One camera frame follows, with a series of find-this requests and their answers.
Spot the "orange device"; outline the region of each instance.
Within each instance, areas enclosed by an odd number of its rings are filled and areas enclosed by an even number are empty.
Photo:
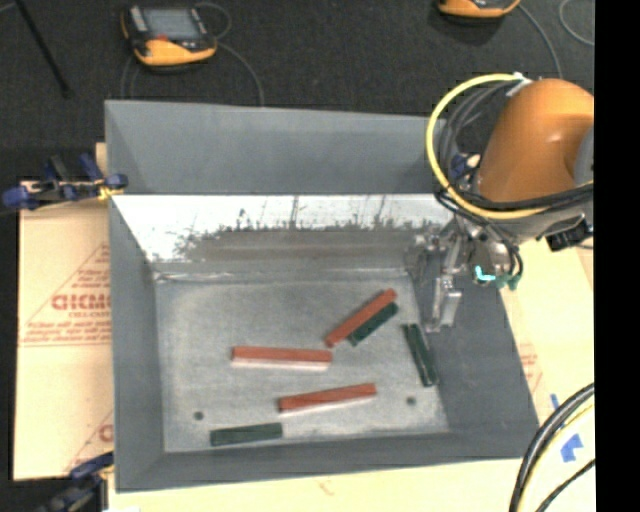
[[[190,68],[217,49],[195,6],[133,5],[122,12],[121,27],[136,58],[156,71]]]
[[[467,19],[492,20],[513,11],[520,0],[438,0],[440,12]]]

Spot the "black cable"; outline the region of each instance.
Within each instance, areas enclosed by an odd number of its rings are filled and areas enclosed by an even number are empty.
[[[564,8],[567,6],[567,4],[569,2],[571,2],[572,0],[563,0],[560,3],[560,6],[558,7],[558,15],[560,17],[560,24],[562,25],[562,27],[569,32],[569,34],[571,34],[571,36],[573,36],[575,39],[577,39],[578,41],[580,41],[581,43],[584,43],[588,46],[595,46],[596,43],[595,41],[591,41],[590,39],[587,39],[586,37],[582,37],[580,34],[578,34],[577,32],[575,32],[567,23],[567,21],[564,19]]]
[[[567,418],[591,396],[593,396],[594,393],[594,383],[591,383],[577,391],[563,402],[538,429],[522,459],[513,494],[511,495],[511,502],[509,503],[509,512],[518,512],[522,493],[531,477],[531,469],[538,461],[540,454],[544,451],[550,440],[556,434],[558,429],[562,427]]]
[[[12,7],[16,7],[16,4],[14,2],[11,2],[7,5],[3,5],[2,7],[0,7],[0,13],[3,13],[4,11],[8,11]]]
[[[242,55],[240,55],[237,51],[235,51],[230,46],[220,42],[218,43],[218,46],[228,51],[231,55],[233,55],[236,59],[238,59],[244,65],[247,71],[249,71],[249,74],[253,78],[253,81],[256,84],[256,88],[258,89],[258,105],[261,107],[264,107],[264,104],[265,104],[264,90],[262,89],[262,84],[260,83],[260,79],[258,78],[258,75],[256,75],[256,72],[253,70],[253,68],[249,65],[249,63],[244,59]]]
[[[536,19],[533,17],[533,15],[527,9],[525,9],[525,7],[522,5],[522,3],[518,4],[518,8],[524,13],[524,15],[531,22],[531,24],[536,28],[538,33],[542,36],[542,39],[544,40],[544,43],[547,45],[547,48],[549,48],[549,52],[551,53],[551,58],[553,59],[553,63],[556,66],[556,72],[558,73],[558,78],[564,78],[563,74],[562,74],[562,68],[560,67],[560,60],[558,59],[558,56],[556,55],[556,51],[553,48],[553,45],[551,44],[551,41],[549,40],[549,37],[547,36],[547,33],[544,31],[542,26],[536,21]]]
[[[536,512],[544,512],[549,508],[549,505],[555,500],[562,491],[564,491],[569,485],[571,485],[574,481],[584,475],[587,471],[593,468],[596,465],[596,459],[591,459],[587,462],[581,469],[576,471],[571,477],[562,482],[558,487],[556,487],[549,496],[547,496],[544,501],[540,504],[540,506],[536,509]]]
[[[53,58],[53,55],[51,55],[51,52],[49,51],[47,44],[44,42],[44,39],[42,38],[42,35],[40,34],[38,27],[36,27],[36,24],[33,21],[31,14],[29,14],[29,11],[27,10],[27,6],[24,5],[24,2],[22,0],[14,0],[14,1],[18,9],[20,10],[20,14],[22,14],[24,21],[27,23],[27,26],[29,27],[29,30],[31,31],[33,38],[36,40],[36,43],[38,44],[38,47],[40,48],[42,55],[46,59],[47,64],[49,64],[49,68],[51,69],[53,76],[55,77],[56,81],[58,82],[58,85],[60,86],[60,92],[62,93],[63,98],[65,99],[72,98],[74,96],[74,92],[71,89],[71,87],[69,87],[69,84],[67,84],[67,81],[62,76],[62,72],[60,71],[58,64],[56,64],[56,61]]]

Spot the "blue clamp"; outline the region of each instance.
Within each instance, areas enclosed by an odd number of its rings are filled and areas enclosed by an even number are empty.
[[[76,512],[99,494],[105,500],[106,481],[99,472],[111,465],[113,452],[108,452],[72,469],[69,477],[73,484],[56,494],[45,506],[39,507],[38,511]]]
[[[73,179],[58,155],[50,157],[43,170],[43,179],[30,188],[19,185],[5,190],[2,203],[13,210],[35,210],[42,206],[69,201],[80,201],[103,196],[106,192],[122,190],[129,184],[124,174],[104,176],[88,153],[79,157],[87,179]]]

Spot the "black floor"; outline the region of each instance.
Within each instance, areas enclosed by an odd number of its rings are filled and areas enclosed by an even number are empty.
[[[219,0],[222,9],[201,9],[216,33],[231,16],[218,54],[159,76],[130,61],[118,22],[126,2],[23,0],[74,93],[66,99],[21,10],[0,0],[0,190],[39,176],[53,153],[92,150],[108,98],[256,105],[255,75],[267,106],[426,116],[460,82],[514,71],[595,94],[595,46],[579,39],[594,38],[595,0],[522,0],[485,25],[452,23],[435,2]],[[64,484],[10,482],[16,244],[16,216],[0,213],[0,511],[32,510]]]

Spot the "cable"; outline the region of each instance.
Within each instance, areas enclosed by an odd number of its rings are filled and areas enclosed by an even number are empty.
[[[547,445],[540,451],[538,460],[544,458],[544,456],[548,453],[554,453],[554,452],[557,453],[558,447],[564,446],[566,442],[569,440],[569,438],[572,435],[574,435],[575,432],[579,429],[580,424],[584,423],[587,419],[589,419],[594,411],[595,411],[595,404],[590,404],[588,407],[586,407],[585,409],[580,411],[578,414],[576,414],[573,418],[571,418],[571,420],[568,421],[566,424],[563,424],[559,429],[559,432],[555,434],[552,438],[550,438]],[[536,467],[538,466],[536,465],[531,467],[529,481],[531,481],[534,478],[536,474],[536,469],[535,469]],[[525,498],[527,494],[527,489],[529,489],[529,487],[530,485],[527,485],[522,491],[519,509],[522,508],[522,505],[527,501]]]
[[[245,68],[247,68],[247,71],[249,71],[249,73],[251,74],[253,81],[256,84],[256,88],[258,89],[258,105],[260,105],[261,107],[264,107],[264,90],[262,89],[262,84],[260,83],[260,79],[258,78],[258,75],[256,75],[255,71],[253,70],[253,68],[249,65],[249,63],[244,59],[244,57],[242,57],[242,55],[240,55],[237,51],[235,51],[233,48],[231,48],[230,46],[224,44],[224,43],[218,43],[218,46],[220,46],[220,48],[225,49],[226,51],[228,51],[231,55],[233,55],[236,59],[238,59]]]
[[[569,26],[569,24],[567,23],[567,21],[564,18],[564,8],[567,6],[567,4],[569,2],[571,2],[572,0],[563,0],[560,3],[560,7],[558,7],[558,14],[560,16],[560,24],[562,25],[562,27],[569,32],[569,34],[571,34],[575,39],[577,39],[578,41],[580,41],[581,43],[584,43],[586,45],[589,46],[595,46],[596,43],[595,41],[591,41],[585,37],[582,37],[580,34],[576,33],[574,30],[571,29],[571,27]]]
[[[15,2],[11,2],[10,4],[3,5],[2,7],[0,7],[0,13],[3,13],[4,11],[8,11],[12,7],[16,7]]]
[[[440,185],[445,189],[446,193],[449,194],[452,200],[461,208],[469,211],[470,213],[478,216],[478,217],[486,217],[495,220],[511,220],[511,219],[520,219],[523,217],[529,217],[532,215],[536,215],[538,213],[542,213],[545,211],[553,211],[561,208],[565,208],[569,205],[572,205],[577,202],[582,202],[588,198],[590,198],[593,193],[593,180],[583,183],[575,189],[571,189],[569,191],[560,192],[553,197],[544,197],[526,201],[518,201],[518,202],[510,202],[510,203],[494,203],[492,201],[486,200],[484,198],[474,196],[474,199],[469,199],[468,192],[459,191],[447,178],[445,172],[442,170],[442,167],[439,163],[438,155],[436,154],[434,148],[434,131],[436,123],[442,114],[442,112],[448,107],[453,100],[473,87],[484,85],[491,82],[506,82],[506,85],[509,82],[513,81],[525,81],[526,79],[520,74],[492,74],[492,75],[483,75],[476,78],[472,78],[468,80],[454,89],[452,89],[448,94],[444,96],[444,98],[436,105],[435,110],[433,111],[431,117],[429,118],[429,122],[427,124],[427,130],[425,135],[425,144],[427,151],[427,158],[429,163],[431,164],[432,171],[436,178],[438,179]],[[493,91],[488,91],[485,96],[477,96],[472,95],[470,98],[466,99],[463,102],[463,105],[470,104],[470,107],[467,108],[468,112],[471,112],[472,108],[477,104],[478,99],[488,97]],[[455,134],[455,130],[451,130],[449,133],[445,133],[445,141],[440,141],[440,150],[443,148],[450,147],[451,136]]]
[[[553,63],[556,66],[556,71],[558,73],[558,77],[559,78],[563,78],[562,68],[560,67],[560,60],[558,59],[558,56],[556,55],[556,51],[554,50],[553,45],[551,44],[551,41],[549,40],[549,36],[547,36],[547,33],[544,31],[542,26],[536,21],[536,19],[533,17],[533,15],[527,9],[524,8],[522,3],[518,4],[518,7],[520,8],[520,10],[524,13],[524,15],[531,22],[531,24],[536,28],[536,30],[542,36],[542,39],[544,40],[544,43],[547,45],[547,48],[549,48],[549,51],[551,52],[551,58],[553,59]]]
[[[545,510],[547,510],[549,505],[551,505],[551,502],[555,500],[562,491],[564,491],[567,487],[569,487],[569,485],[571,485],[575,480],[577,480],[582,475],[584,475],[591,468],[595,467],[595,465],[596,465],[596,459],[591,459],[589,462],[587,462],[584,466],[582,466],[581,469],[576,471],[571,477],[569,477],[567,480],[562,482],[558,487],[556,487],[553,490],[553,492],[544,499],[544,501],[536,509],[536,512],[544,512]]]
[[[531,478],[532,468],[539,460],[541,453],[545,451],[551,439],[553,439],[557,431],[562,428],[567,418],[569,418],[582,404],[593,396],[594,393],[594,383],[591,383],[577,391],[562,403],[538,429],[522,459],[522,464],[518,471],[513,494],[509,503],[509,512],[519,511],[522,494]]]
[[[215,37],[216,39],[222,39],[224,36],[226,36],[229,31],[231,30],[231,15],[229,14],[229,11],[227,11],[224,7],[222,7],[221,5],[218,4],[214,4],[213,2],[198,2],[197,4],[195,4],[196,7],[209,7],[211,9],[215,9],[217,11],[220,11],[224,17],[227,20],[227,25],[226,27],[224,27],[224,30],[222,32],[220,32],[219,34],[214,34],[213,37]]]
[[[444,96],[444,98],[440,100],[440,103],[436,105],[433,113],[429,117],[429,122],[427,123],[427,130],[425,135],[426,150],[427,150],[427,158],[429,160],[429,163],[431,164],[431,169],[433,173],[435,174],[436,178],[440,182],[440,185],[442,185],[442,187],[447,191],[447,193],[451,195],[452,199],[460,207],[480,217],[487,217],[491,219],[502,219],[502,220],[518,219],[518,218],[535,215],[537,213],[544,211],[545,209],[537,208],[537,209],[523,209],[523,210],[513,211],[513,212],[500,212],[500,211],[496,212],[492,210],[486,210],[484,208],[478,208],[473,204],[467,202],[462,196],[460,196],[460,194],[457,193],[456,190],[453,189],[451,183],[449,183],[449,180],[442,172],[442,169],[440,168],[440,165],[438,163],[438,159],[436,157],[435,150],[433,147],[433,134],[434,134],[436,122],[438,121],[440,114],[444,111],[446,106],[449,103],[451,103],[451,101],[456,96],[460,95],[461,93],[473,87],[490,83],[490,82],[504,82],[504,81],[514,82],[514,81],[522,81],[522,80],[523,80],[523,77],[520,75],[516,75],[516,74],[509,75],[509,74],[501,74],[501,73],[483,75],[483,76],[479,76],[479,77],[467,80],[466,82],[458,85],[457,87],[449,91]]]

